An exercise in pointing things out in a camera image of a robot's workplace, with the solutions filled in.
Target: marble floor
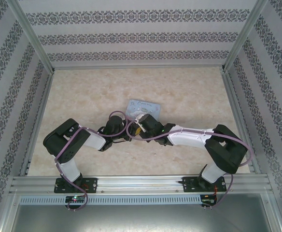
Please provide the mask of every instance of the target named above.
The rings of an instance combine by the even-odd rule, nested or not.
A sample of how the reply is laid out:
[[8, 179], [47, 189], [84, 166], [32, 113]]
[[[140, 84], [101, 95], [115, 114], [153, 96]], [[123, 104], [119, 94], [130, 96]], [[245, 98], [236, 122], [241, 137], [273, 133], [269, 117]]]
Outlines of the marble floor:
[[[73, 118], [97, 130], [110, 112], [125, 112], [130, 99], [160, 104], [162, 124], [224, 124], [238, 134], [219, 68], [56, 71], [28, 175], [59, 175], [42, 142], [61, 123]], [[212, 161], [205, 149], [154, 141], [114, 144], [105, 152], [83, 146], [75, 160], [83, 175], [198, 174]], [[249, 173], [248, 166], [238, 173]]]

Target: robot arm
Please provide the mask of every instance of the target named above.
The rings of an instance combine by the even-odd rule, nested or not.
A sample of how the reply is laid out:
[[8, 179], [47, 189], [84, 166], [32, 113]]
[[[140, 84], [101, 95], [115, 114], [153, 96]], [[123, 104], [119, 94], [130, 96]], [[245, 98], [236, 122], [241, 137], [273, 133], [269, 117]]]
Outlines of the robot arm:
[[[139, 115], [135, 123], [128, 129], [129, 134], [125, 131], [117, 136], [103, 137], [103, 135], [119, 133], [119, 131], [125, 128], [125, 123], [126, 121], [122, 120], [119, 116], [112, 116], [109, 118], [106, 126], [99, 129], [99, 134], [93, 133], [90, 129], [81, 130], [57, 160], [62, 173], [67, 179], [77, 186], [80, 185], [82, 174], [78, 170], [73, 157], [82, 145], [90, 146], [99, 151], [105, 151], [119, 139], [122, 139], [122, 141], [131, 141], [129, 134], [136, 134], [137, 128], [141, 129], [140, 136], [143, 139], [154, 138], [170, 132], [168, 135], [154, 139], [164, 146], [188, 145], [206, 149], [212, 157], [213, 163], [206, 165], [199, 175], [198, 184], [204, 189], [225, 173], [236, 173], [247, 152], [247, 149], [243, 145], [233, 140], [205, 134], [205, 132], [214, 132], [216, 134], [238, 138], [224, 125], [218, 125], [215, 129], [206, 130], [183, 128], [170, 123], [163, 126], [150, 114]], [[43, 145], [55, 157], [80, 127], [75, 120], [68, 119], [46, 136]]]

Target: perforated metal strip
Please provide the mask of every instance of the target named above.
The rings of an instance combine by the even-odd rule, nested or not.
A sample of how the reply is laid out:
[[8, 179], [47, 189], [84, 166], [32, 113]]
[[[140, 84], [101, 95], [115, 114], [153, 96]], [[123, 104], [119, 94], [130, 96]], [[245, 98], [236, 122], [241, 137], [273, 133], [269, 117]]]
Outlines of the perforated metal strip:
[[[22, 196], [20, 205], [63, 205], [65, 196]], [[200, 195], [89, 196], [88, 205], [201, 204]]]

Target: damask pattern wall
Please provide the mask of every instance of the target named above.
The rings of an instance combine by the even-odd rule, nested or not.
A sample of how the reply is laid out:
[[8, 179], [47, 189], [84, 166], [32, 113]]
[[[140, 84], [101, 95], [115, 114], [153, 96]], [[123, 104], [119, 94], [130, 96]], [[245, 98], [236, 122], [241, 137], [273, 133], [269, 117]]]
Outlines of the damask pattern wall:
[[55, 68], [224, 64], [256, 0], [21, 0]]
[[282, 212], [282, 0], [266, 4], [229, 75]]
[[0, 215], [11, 177], [19, 175], [49, 74], [0, 0]]

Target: enclosure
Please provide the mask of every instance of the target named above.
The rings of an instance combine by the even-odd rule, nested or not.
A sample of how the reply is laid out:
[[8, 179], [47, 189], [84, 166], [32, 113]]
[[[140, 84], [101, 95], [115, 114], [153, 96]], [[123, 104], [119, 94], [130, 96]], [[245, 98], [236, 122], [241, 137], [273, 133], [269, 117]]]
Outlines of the enclosure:
[[[97, 130], [130, 99], [253, 148], [221, 205], [178, 183], [206, 150], [132, 141], [80, 149], [97, 191], [67, 211], [43, 139], [68, 118]], [[59, 229], [282, 231], [282, 0], [0, 0], [0, 231]]]

